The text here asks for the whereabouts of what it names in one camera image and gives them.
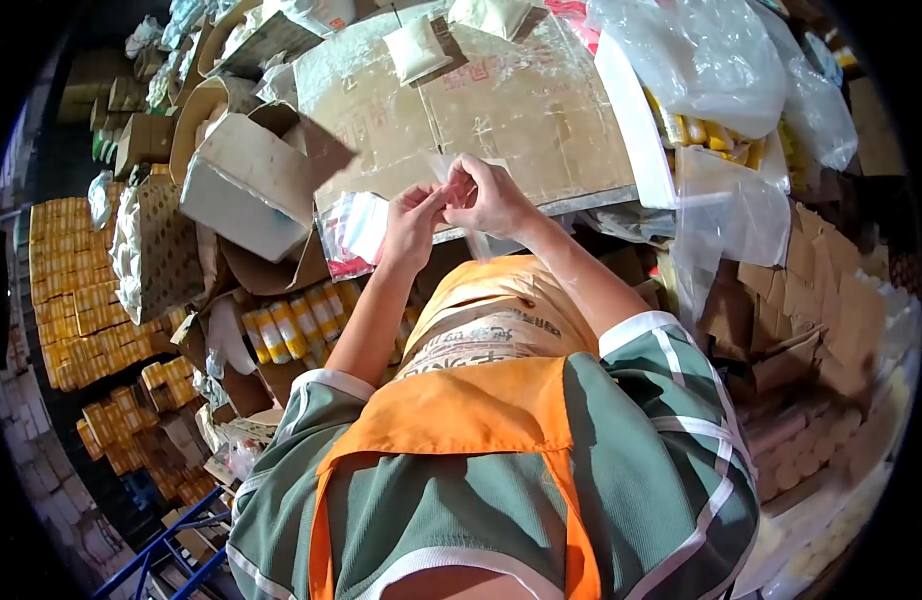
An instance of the green t-shirt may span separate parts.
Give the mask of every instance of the green t-shirt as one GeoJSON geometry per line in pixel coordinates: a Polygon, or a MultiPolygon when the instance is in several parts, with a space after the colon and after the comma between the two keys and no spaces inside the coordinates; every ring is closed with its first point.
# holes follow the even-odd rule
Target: green t-shirt
{"type": "MultiPolygon", "coordinates": [[[[629,318],[564,363],[574,483],[605,597],[724,592],[758,501],[727,393],[668,313],[629,318]]],[[[234,502],[231,571],[252,598],[308,597],[315,470],[374,389],[312,370],[234,502]]],[[[564,597],[566,506],[539,454],[352,455],[326,490],[335,597],[378,598],[417,570],[480,567],[564,597]]]]}

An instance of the hand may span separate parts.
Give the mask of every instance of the hand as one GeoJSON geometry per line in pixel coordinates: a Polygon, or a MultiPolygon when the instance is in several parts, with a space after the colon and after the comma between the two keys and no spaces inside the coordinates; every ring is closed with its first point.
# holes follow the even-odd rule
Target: hand
{"type": "Polygon", "coordinates": [[[444,221],[455,227],[521,242],[531,225],[547,221],[503,167],[471,154],[451,163],[444,188],[452,197],[444,221]]]}
{"type": "Polygon", "coordinates": [[[425,268],[431,258],[434,228],[445,222],[444,208],[449,198],[444,186],[419,184],[391,200],[379,270],[414,279],[425,268]]]}

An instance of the apron strap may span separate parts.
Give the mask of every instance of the apron strap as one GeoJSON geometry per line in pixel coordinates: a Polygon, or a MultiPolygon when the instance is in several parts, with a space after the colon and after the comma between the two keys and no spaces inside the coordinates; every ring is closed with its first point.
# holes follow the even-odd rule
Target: apron strap
{"type": "Polygon", "coordinates": [[[332,464],[318,477],[311,521],[311,542],[307,552],[307,593],[311,600],[335,600],[335,565],[332,559],[332,530],[328,523],[328,480],[335,472],[332,464]]]}
{"type": "Polygon", "coordinates": [[[595,548],[581,522],[575,477],[569,450],[543,452],[541,456],[551,472],[554,485],[567,505],[567,535],[564,552],[564,597],[567,600],[590,600],[601,597],[601,577],[595,548]]]}

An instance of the white plastic sheet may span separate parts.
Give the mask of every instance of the white plastic sheet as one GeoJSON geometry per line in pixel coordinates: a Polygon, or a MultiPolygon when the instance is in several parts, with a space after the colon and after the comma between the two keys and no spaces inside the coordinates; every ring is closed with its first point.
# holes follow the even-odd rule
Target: white plastic sheet
{"type": "Polygon", "coordinates": [[[858,131],[841,90],[815,71],[778,15],[758,2],[751,7],[787,72],[784,122],[815,161],[844,171],[858,151],[858,131]]]}
{"type": "Polygon", "coordinates": [[[791,234],[788,197],[758,172],[694,148],[678,148],[681,198],[671,258],[681,323],[694,332],[721,258],[784,265],[791,234]]]}
{"type": "Polygon", "coordinates": [[[623,42],[637,77],[671,113],[748,138],[777,127],[785,69],[744,0],[588,0],[587,18],[623,42]]]}
{"type": "Polygon", "coordinates": [[[111,218],[111,203],[108,202],[108,184],[114,179],[111,171],[102,171],[87,186],[87,205],[91,211],[91,225],[100,232],[111,218]]]}

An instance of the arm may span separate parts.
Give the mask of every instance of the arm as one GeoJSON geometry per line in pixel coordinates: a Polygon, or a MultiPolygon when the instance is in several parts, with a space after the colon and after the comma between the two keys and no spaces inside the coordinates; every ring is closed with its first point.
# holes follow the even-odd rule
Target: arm
{"type": "Polygon", "coordinates": [[[444,222],[447,198],[442,188],[418,185],[391,200],[381,262],[327,358],[326,369],[375,388],[382,385],[411,283],[431,257],[431,237],[444,222]]]}
{"type": "Polygon", "coordinates": [[[454,197],[444,210],[446,222],[527,247],[551,271],[598,337],[650,310],[637,292],[542,214],[503,167],[461,154],[451,164],[445,187],[454,197]]]}

